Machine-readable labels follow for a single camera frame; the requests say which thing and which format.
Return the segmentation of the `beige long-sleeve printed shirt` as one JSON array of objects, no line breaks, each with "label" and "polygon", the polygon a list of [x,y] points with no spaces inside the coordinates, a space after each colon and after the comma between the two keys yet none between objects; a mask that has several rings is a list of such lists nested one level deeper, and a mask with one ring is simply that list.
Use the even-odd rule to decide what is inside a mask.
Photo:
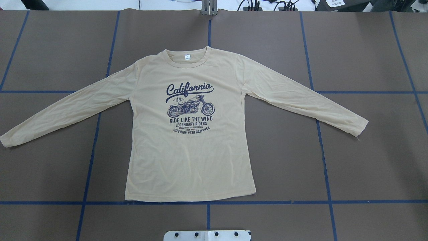
[{"label": "beige long-sleeve printed shirt", "polygon": [[256,193],[245,96],[353,136],[368,120],[243,55],[209,46],[163,50],[84,87],[1,136],[18,146],[130,101],[126,201],[202,202]]}]

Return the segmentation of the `aluminium frame post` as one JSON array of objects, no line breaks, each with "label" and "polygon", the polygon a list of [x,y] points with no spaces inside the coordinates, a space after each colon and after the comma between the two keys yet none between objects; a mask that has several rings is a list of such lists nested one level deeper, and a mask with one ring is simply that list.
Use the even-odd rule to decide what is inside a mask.
[{"label": "aluminium frame post", "polygon": [[217,0],[201,0],[201,14],[202,15],[217,15],[218,7]]}]

